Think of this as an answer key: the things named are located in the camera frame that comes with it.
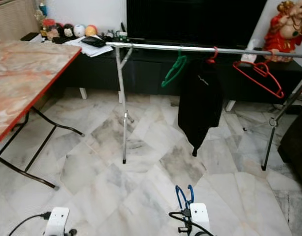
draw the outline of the white robot part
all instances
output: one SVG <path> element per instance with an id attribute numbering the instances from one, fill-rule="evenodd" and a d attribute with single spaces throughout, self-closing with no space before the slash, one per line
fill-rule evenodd
<path id="1" fill-rule="evenodd" d="M 64 236 L 69 208 L 55 207 L 48 220 L 44 236 Z"/>
<path id="2" fill-rule="evenodd" d="M 208 211 L 204 203 L 191 203 L 190 212 L 191 212 L 191 221 L 193 223 L 196 223 L 202 226 L 203 228 L 205 228 L 206 230 L 210 231 L 210 221 L 209 221 Z M 190 235 L 191 236 L 199 235 L 197 234 L 199 232 L 202 232 L 202 230 L 196 226 L 192 226 Z"/>

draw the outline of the table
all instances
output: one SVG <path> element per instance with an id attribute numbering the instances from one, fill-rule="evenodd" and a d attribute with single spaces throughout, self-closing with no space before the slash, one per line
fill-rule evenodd
<path id="1" fill-rule="evenodd" d="M 52 85 L 57 77 L 77 57 L 81 48 L 76 46 L 22 41 L 0 41 L 0 142 L 14 127 L 19 127 L 0 150 L 0 163 L 51 188 L 54 184 L 30 175 L 29 168 L 57 127 L 84 134 L 72 127 L 53 122 L 33 107 L 34 103 Z M 29 111 L 53 125 L 52 130 L 37 150 L 24 171 L 1 158 L 1 154 L 28 121 Z M 18 124 L 25 116 L 25 121 Z"/>

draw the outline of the black cabinet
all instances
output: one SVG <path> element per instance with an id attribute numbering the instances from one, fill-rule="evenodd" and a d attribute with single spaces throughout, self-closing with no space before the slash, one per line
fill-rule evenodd
<path id="1" fill-rule="evenodd" d="M 121 50 L 122 58 L 126 52 L 126 49 Z M 201 59 L 202 63 L 205 63 L 205 59 L 211 56 L 208 53 L 183 54 L 188 56 L 188 62 L 192 59 Z M 161 87 L 162 81 L 176 61 L 177 56 L 178 52 L 175 51 L 134 50 L 123 67 L 125 91 L 143 94 L 179 95 L 181 79 L 185 70 L 165 88 Z M 285 93 L 285 97 L 279 99 L 233 68 L 233 62 L 240 60 L 240 57 L 240 55 L 220 54 L 215 60 L 216 73 L 222 84 L 226 99 L 283 103 L 302 79 L 302 67 L 295 61 L 289 63 L 269 62 L 268 66 L 271 73 L 278 79 Z M 264 59 L 258 57 L 258 61 L 264 61 Z M 248 66 L 243 69 L 248 73 L 253 72 L 252 68 Z M 271 78 L 261 79 L 258 77 L 258 79 L 274 90 L 275 85 Z M 115 52 L 112 51 L 94 58 L 80 54 L 62 73 L 57 84 L 65 87 L 119 91 Z"/>

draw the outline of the black tv screen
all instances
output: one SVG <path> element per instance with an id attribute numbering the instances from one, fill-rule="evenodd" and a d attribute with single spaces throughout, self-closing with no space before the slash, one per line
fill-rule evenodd
<path id="1" fill-rule="evenodd" d="M 265 3 L 266 0 L 127 0 L 128 36 L 149 42 L 244 48 Z"/>

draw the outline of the black cable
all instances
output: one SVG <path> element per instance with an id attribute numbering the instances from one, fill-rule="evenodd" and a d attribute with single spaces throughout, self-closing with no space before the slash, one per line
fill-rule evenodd
<path id="1" fill-rule="evenodd" d="M 23 220 L 21 223 L 19 223 L 12 231 L 11 233 L 9 234 L 9 236 L 11 236 L 22 224 L 24 224 L 26 221 L 30 220 L 30 219 L 33 219 L 35 217 L 43 217 L 44 220 L 48 220 L 49 217 L 51 215 L 51 212 L 50 211 L 47 211 L 46 213 L 44 214 L 39 214 L 39 215 L 33 215 L 33 216 L 30 216 L 29 218 Z"/>
<path id="2" fill-rule="evenodd" d="M 171 218 L 174 218 L 176 220 L 180 220 L 180 221 L 183 221 L 183 222 L 187 222 L 187 223 L 190 223 L 192 224 L 193 226 L 196 226 L 197 228 L 201 229 L 204 233 L 208 234 L 209 236 L 214 236 L 213 234 L 211 234 L 209 231 L 207 231 L 205 228 L 203 228 L 202 226 L 192 222 L 192 221 L 187 221 L 187 220 L 184 220 L 182 218 L 179 218 L 177 216 L 174 216 L 174 215 L 182 215 L 183 213 L 181 211 L 177 211 L 177 212 L 170 212 L 168 213 L 168 215 L 171 217 Z"/>

